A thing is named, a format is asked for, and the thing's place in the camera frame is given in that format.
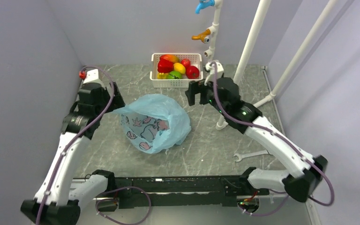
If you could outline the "orange red fake mango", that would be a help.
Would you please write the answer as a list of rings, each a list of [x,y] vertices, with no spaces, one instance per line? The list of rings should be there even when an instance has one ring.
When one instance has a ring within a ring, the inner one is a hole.
[[[160,56],[161,60],[167,60],[171,63],[179,63],[179,58],[176,55],[173,54],[164,54]]]

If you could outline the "red fake tomato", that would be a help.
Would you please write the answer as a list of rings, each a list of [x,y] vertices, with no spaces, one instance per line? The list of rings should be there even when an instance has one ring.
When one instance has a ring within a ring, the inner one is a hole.
[[[198,79],[200,71],[196,66],[189,66],[186,68],[186,77],[188,79]]]

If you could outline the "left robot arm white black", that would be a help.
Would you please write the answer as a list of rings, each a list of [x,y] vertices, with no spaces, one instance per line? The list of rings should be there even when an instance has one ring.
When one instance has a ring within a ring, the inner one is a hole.
[[[97,195],[112,196],[117,188],[113,172],[96,170],[71,189],[76,167],[100,125],[102,116],[126,104],[116,82],[113,95],[101,83],[85,82],[65,116],[59,145],[48,174],[33,199],[24,200],[20,211],[36,225],[75,225],[82,209]]]

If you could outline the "red fake bell pepper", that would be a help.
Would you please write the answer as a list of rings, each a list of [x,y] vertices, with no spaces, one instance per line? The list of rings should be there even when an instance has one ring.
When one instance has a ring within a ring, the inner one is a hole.
[[[173,71],[173,65],[174,63],[165,59],[161,59],[157,64],[157,71],[159,73],[170,73]]]

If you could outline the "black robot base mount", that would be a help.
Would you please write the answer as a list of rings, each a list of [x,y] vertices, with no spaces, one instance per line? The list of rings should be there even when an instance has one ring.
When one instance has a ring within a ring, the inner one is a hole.
[[[151,206],[220,205],[236,207],[243,198],[269,195],[267,189],[252,189],[238,175],[180,177],[117,177],[113,193],[100,199],[114,199],[119,209]]]

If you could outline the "light blue plastic bag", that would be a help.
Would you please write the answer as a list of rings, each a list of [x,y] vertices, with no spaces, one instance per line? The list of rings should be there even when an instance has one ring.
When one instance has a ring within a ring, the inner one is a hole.
[[[181,145],[191,131],[189,115],[163,94],[147,94],[116,109],[126,138],[141,152],[156,154]]]

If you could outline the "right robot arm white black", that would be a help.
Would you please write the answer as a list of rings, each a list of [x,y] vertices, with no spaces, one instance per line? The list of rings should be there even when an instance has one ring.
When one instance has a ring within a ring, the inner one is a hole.
[[[239,178],[244,194],[271,189],[286,192],[301,203],[310,198],[324,178],[328,164],[325,157],[314,157],[294,145],[259,109],[241,100],[238,85],[229,77],[218,78],[216,82],[189,82],[185,92],[189,105],[195,104],[196,94],[200,94],[200,104],[213,106],[229,126],[257,141],[285,167],[278,171],[248,168]]]

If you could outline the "yellow fake fruit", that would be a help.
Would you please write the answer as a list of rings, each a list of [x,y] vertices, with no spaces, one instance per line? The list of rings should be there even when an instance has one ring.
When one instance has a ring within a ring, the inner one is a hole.
[[[182,65],[181,63],[178,63],[178,62],[173,64],[173,70],[177,71],[177,72],[179,72],[180,74],[183,74],[183,75],[186,73],[185,66]]]

